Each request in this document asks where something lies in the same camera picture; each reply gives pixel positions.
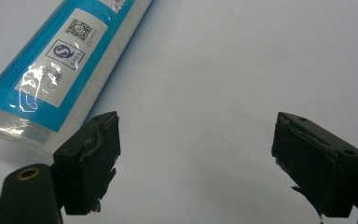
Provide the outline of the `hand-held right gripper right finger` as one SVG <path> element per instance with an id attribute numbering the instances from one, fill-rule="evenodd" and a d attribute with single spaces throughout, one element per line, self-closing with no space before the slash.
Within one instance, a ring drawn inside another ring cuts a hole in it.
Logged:
<path id="1" fill-rule="evenodd" d="M 318 214 L 348 217 L 358 208 L 358 148 L 309 119 L 280 112 L 271 154 Z"/>

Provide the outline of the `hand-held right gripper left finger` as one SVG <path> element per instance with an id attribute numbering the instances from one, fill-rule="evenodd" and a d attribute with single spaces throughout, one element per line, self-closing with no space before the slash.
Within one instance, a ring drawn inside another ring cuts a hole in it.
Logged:
<path id="1" fill-rule="evenodd" d="M 61 204 L 67 215 L 100 212 L 100 200 L 116 174 L 121 154 L 116 111 L 90 119 L 53 154 Z"/>

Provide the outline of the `blue and white plastic roll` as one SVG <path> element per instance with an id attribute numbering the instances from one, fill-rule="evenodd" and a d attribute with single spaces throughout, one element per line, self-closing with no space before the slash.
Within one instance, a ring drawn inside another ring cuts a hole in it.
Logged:
<path id="1" fill-rule="evenodd" d="M 0 137 L 53 153 L 83 124 L 152 0 L 63 0 L 0 75 Z"/>

